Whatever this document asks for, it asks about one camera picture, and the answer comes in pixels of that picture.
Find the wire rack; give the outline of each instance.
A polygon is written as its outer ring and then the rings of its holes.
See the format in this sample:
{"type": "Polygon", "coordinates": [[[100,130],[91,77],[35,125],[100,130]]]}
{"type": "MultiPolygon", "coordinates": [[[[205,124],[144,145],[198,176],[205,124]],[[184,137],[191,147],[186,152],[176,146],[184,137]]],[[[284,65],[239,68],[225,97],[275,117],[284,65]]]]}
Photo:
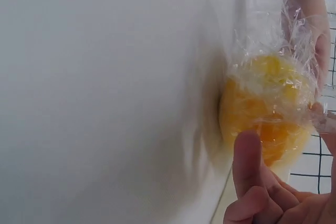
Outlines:
{"type": "MultiPolygon", "coordinates": [[[[327,11],[336,15],[336,0],[325,0],[327,11]]],[[[328,84],[336,84],[336,23],[330,23],[331,56],[328,72],[328,84]]],[[[329,110],[336,112],[336,101],[328,102],[329,110]]],[[[293,187],[312,193],[329,193],[331,189],[332,155],[319,134],[314,133],[289,177],[293,187]]]]}

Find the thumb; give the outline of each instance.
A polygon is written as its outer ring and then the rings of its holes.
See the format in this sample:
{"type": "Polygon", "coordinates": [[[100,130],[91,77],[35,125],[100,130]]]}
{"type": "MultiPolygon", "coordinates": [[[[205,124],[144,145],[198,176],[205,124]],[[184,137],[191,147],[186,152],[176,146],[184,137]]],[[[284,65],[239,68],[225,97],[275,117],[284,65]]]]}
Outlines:
{"type": "Polygon", "coordinates": [[[336,115],[323,110],[323,106],[316,102],[312,108],[312,122],[317,132],[320,134],[330,153],[336,154],[336,115]]]}

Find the orange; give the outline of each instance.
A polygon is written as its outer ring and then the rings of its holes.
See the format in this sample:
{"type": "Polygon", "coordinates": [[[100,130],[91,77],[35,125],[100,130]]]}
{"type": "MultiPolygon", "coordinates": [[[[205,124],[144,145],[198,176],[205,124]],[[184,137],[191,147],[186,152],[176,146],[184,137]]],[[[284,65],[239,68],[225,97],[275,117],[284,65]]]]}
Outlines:
{"type": "Polygon", "coordinates": [[[301,114],[314,99],[314,88],[296,63],[279,55],[258,56],[229,75],[220,101],[223,139],[233,147],[236,136],[255,130],[267,166],[298,154],[311,124],[301,114]]]}

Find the white tile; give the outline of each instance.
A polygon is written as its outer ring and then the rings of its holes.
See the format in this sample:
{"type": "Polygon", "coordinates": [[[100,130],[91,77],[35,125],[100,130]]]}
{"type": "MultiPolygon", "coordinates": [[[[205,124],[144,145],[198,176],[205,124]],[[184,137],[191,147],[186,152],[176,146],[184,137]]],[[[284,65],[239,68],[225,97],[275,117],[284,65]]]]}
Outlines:
{"type": "Polygon", "coordinates": [[[316,177],[303,177],[290,175],[289,185],[299,191],[310,191],[317,193],[318,179],[316,177]]]}
{"type": "Polygon", "coordinates": [[[330,38],[331,38],[331,41],[335,41],[335,37],[336,37],[336,30],[330,29],[330,38]]]}
{"type": "Polygon", "coordinates": [[[330,85],[332,84],[332,72],[328,71],[326,83],[330,85]]]}
{"type": "Polygon", "coordinates": [[[291,173],[318,175],[319,156],[301,155],[291,168],[291,173]]]}
{"type": "Polygon", "coordinates": [[[331,178],[320,178],[320,193],[328,194],[331,191],[331,178]]]}
{"type": "Polygon", "coordinates": [[[322,144],[322,154],[330,154],[328,147],[323,140],[321,141],[321,144],[322,144]]]}
{"type": "Polygon", "coordinates": [[[319,150],[320,150],[320,138],[318,136],[311,136],[303,152],[319,153],[320,152],[319,150]]]}
{"type": "Polygon", "coordinates": [[[327,7],[327,11],[331,13],[336,12],[336,3],[335,0],[325,0],[325,5],[327,7]]]}
{"type": "Polygon", "coordinates": [[[332,156],[322,156],[321,159],[321,175],[330,176],[331,174],[332,156]]]}
{"type": "Polygon", "coordinates": [[[334,59],[333,58],[329,58],[329,70],[332,70],[332,68],[333,68],[333,65],[334,65],[334,59]]]}

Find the finger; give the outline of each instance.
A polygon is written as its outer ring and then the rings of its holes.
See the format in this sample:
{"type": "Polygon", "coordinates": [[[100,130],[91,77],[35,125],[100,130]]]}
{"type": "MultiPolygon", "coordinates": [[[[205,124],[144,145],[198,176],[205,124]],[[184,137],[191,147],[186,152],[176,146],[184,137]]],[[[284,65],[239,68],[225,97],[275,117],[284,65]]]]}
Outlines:
{"type": "Polygon", "coordinates": [[[321,123],[321,121],[324,121],[323,119],[326,119],[326,117],[336,120],[336,115],[331,112],[328,112],[327,115],[325,115],[323,111],[323,106],[318,102],[314,103],[311,110],[314,112],[314,118],[312,119],[314,127],[320,133],[320,136],[326,143],[326,146],[330,153],[334,155],[336,153],[336,133],[326,133],[325,131],[329,129],[325,129],[325,127],[323,127],[324,125],[320,124],[323,124],[323,122],[321,123]]]}
{"type": "Polygon", "coordinates": [[[306,215],[306,208],[303,204],[299,204],[296,207],[287,210],[277,224],[304,223],[306,215]]]}
{"type": "MultiPolygon", "coordinates": [[[[255,132],[240,133],[235,141],[233,179],[238,198],[253,186],[265,188],[261,178],[261,143],[255,132]]],[[[265,208],[254,217],[258,224],[276,222],[283,214],[282,209],[268,196],[265,208]]]]}
{"type": "Polygon", "coordinates": [[[289,191],[291,194],[293,194],[297,198],[298,202],[303,202],[308,197],[315,195],[313,193],[306,192],[306,191],[297,191],[295,188],[283,182],[275,173],[273,174],[274,174],[275,179],[280,184],[280,186],[283,187],[285,190],[289,191]]]}
{"type": "Polygon", "coordinates": [[[261,177],[271,199],[283,210],[286,211],[299,204],[298,199],[288,190],[283,188],[278,181],[281,181],[265,164],[261,165],[261,177]]]}
{"type": "Polygon", "coordinates": [[[260,176],[261,143],[255,132],[242,132],[234,146],[232,173],[237,197],[242,197],[251,187],[264,183],[260,176]]]}
{"type": "Polygon", "coordinates": [[[224,214],[224,223],[250,224],[253,216],[265,207],[267,198],[264,188],[252,187],[244,196],[228,206],[224,214]]]}

